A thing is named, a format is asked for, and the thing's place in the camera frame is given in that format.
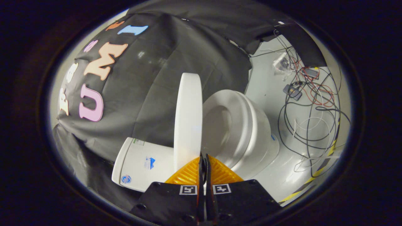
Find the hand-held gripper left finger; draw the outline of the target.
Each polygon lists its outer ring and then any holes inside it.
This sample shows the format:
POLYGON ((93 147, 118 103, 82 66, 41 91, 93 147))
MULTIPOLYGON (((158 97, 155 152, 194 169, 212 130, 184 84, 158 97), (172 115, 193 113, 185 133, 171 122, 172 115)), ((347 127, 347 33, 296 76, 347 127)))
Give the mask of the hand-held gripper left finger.
POLYGON ((159 226, 198 226, 204 220, 203 164, 199 155, 165 183, 152 182, 131 214, 159 226))

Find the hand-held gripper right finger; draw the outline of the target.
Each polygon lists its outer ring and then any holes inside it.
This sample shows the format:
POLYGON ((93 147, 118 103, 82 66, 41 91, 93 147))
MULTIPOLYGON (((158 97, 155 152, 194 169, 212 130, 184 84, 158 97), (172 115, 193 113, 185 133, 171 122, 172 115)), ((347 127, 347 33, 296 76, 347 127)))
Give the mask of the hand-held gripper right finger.
POLYGON ((256 179, 242 179, 208 154, 206 167, 207 220, 214 226, 251 226, 281 209, 256 179))

